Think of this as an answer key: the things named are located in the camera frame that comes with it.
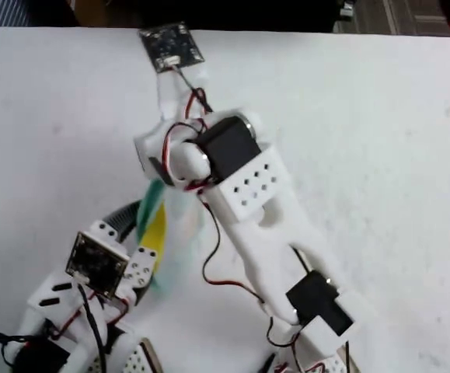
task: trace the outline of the black wire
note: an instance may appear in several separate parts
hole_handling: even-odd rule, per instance
[[[301,262],[302,267],[305,269],[305,272],[308,274],[310,272],[310,270],[309,270],[308,265],[302,258],[301,253],[295,247],[293,247],[293,246],[290,246],[290,247],[292,248],[292,250],[294,250],[294,253],[297,256],[297,259],[299,259],[299,262]]]
[[[106,366],[106,351],[102,345],[102,339],[100,338],[99,327],[95,322],[95,317],[93,317],[92,311],[90,310],[90,305],[88,303],[88,298],[86,297],[85,289],[83,286],[78,284],[78,290],[83,298],[83,304],[85,306],[86,318],[88,319],[88,323],[93,331],[93,336],[95,337],[95,341],[97,343],[97,347],[99,348],[99,360],[100,360],[100,371],[102,373],[107,373]]]
[[[2,359],[5,365],[7,365],[10,368],[14,368],[14,364],[8,361],[7,358],[5,357],[5,346],[7,346],[7,343],[2,343],[2,345],[0,346],[0,354],[2,356]]]
[[[43,340],[43,338],[44,336],[8,336],[6,334],[0,333],[0,354],[2,355],[2,359],[7,366],[9,366],[10,368],[14,368],[14,365],[5,357],[5,347],[7,346],[7,344],[9,344],[9,342],[25,343],[32,340]]]
[[[216,242],[215,247],[213,248],[213,250],[211,251],[211,253],[208,255],[208,257],[206,258],[206,260],[204,261],[204,264],[202,265],[202,277],[204,278],[204,281],[206,281],[208,284],[210,285],[232,285],[232,286],[238,286],[239,288],[242,288],[243,290],[247,291],[249,294],[251,294],[252,296],[254,296],[259,303],[264,303],[264,300],[252,289],[248,288],[247,286],[245,286],[242,282],[240,281],[234,281],[234,280],[219,280],[219,281],[215,281],[215,280],[210,280],[206,274],[206,267],[208,266],[209,261],[214,257],[214,255],[216,254],[216,252],[219,249],[219,246],[221,245],[222,242],[222,233],[221,233],[221,229],[219,228],[219,224],[218,224],[218,219],[215,216],[215,213],[212,212],[211,208],[209,207],[209,205],[205,202],[203,202],[201,200],[201,203],[203,204],[204,208],[206,210],[208,210],[209,214],[212,217],[212,221],[215,224],[216,227],[216,232],[218,233],[218,240]]]
[[[177,66],[172,66],[172,69],[174,71],[176,71],[176,73],[181,77],[181,79],[183,79],[183,81],[185,82],[185,84],[187,85],[187,87],[190,89],[190,91],[192,91],[192,93],[195,95],[195,98],[197,99],[197,101],[202,105],[202,107],[204,108],[204,110],[206,110],[208,113],[212,113],[213,109],[211,108],[211,106],[208,104],[208,101],[201,96],[201,94],[199,93],[199,90],[197,88],[195,88],[192,83],[190,83],[187,79],[187,77],[183,74],[183,71],[181,71],[181,68],[177,67]]]
[[[349,353],[349,341],[346,342],[346,371],[351,373],[351,355]]]
[[[273,329],[273,317],[270,317],[270,326],[268,326],[268,330],[266,331],[266,339],[268,340],[268,343],[271,344],[272,346],[275,347],[280,347],[280,348],[286,348],[286,347],[291,347],[292,344],[295,343],[295,341],[298,339],[299,337],[299,333],[296,333],[292,339],[290,340],[290,342],[288,343],[275,343],[270,336],[271,330]]]
[[[299,359],[297,358],[297,350],[295,349],[295,341],[294,343],[290,346],[290,348],[292,349],[292,356],[294,357],[294,361],[295,361],[295,367],[297,368],[299,373],[304,373],[304,370],[302,369],[301,364],[299,363]]]

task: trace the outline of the white surface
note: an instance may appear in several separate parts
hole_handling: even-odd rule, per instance
[[[249,105],[378,322],[363,371],[450,371],[450,39],[196,32],[216,110]],[[159,119],[135,30],[0,29],[0,330],[65,260],[76,232],[147,186],[132,138]],[[139,311],[163,367],[254,371],[267,318],[188,275]],[[210,266],[241,273],[225,240]],[[4,371],[0,358],[0,371]]]

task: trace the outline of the bracket with holes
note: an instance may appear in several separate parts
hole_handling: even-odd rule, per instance
[[[144,246],[131,256],[124,271],[123,285],[129,284],[132,288],[144,288],[150,283],[154,271],[157,252]]]
[[[276,148],[271,145],[222,183],[204,192],[220,218],[241,221],[273,198],[288,180]]]

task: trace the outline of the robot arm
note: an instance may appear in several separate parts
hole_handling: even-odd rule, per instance
[[[292,333],[301,325],[300,342],[311,361],[335,354],[364,320],[365,302],[347,288],[325,239],[300,207],[258,116],[230,110],[186,123],[196,131],[171,130],[166,164],[162,144],[173,123],[135,140],[146,174],[182,191],[202,185],[199,194],[242,257],[266,309],[293,326]],[[202,123],[207,130],[200,131]],[[305,254],[310,272],[285,293],[279,258],[292,248]]]

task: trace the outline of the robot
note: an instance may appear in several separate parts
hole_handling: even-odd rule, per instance
[[[184,24],[143,31],[141,38],[158,74],[185,83],[173,97],[190,97],[183,117],[166,115],[135,139],[145,175],[201,200],[242,257],[251,287],[239,286],[270,316],[268,336],[274,320],[287,326],[282,343],[268,337],[278,353],[264,371],[324,371],[324,359],[335,356],[366,319],[365,300],[348,286],[300,207],[260,118],[245,109],[213,112],[204,89],[183,73],[204,61]],[[204,113],[192,115],[193,103]],[[159,254],[150,245],[124,246],[138,223],[138,207],[136,201],[79,232],[65,269],[29,298],[17,335],[0,335],[14,373],[162,371],[150,342],[123,320],[142,300]],[[306,275],[285,292],[278,262],[292,250]]]

